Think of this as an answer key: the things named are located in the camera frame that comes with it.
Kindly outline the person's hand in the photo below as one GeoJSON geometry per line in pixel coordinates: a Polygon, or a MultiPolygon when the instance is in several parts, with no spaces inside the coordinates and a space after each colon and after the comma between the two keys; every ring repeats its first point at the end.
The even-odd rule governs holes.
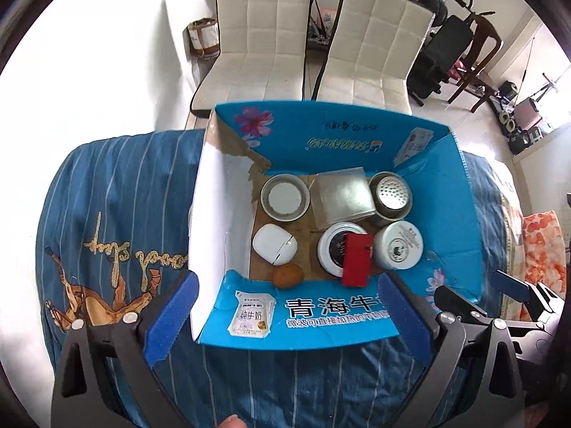
{"type": "Polygon", "coordinates": [[[237,414],[227,417],[218,428],[248,428],[248,425],[237,414]]]}

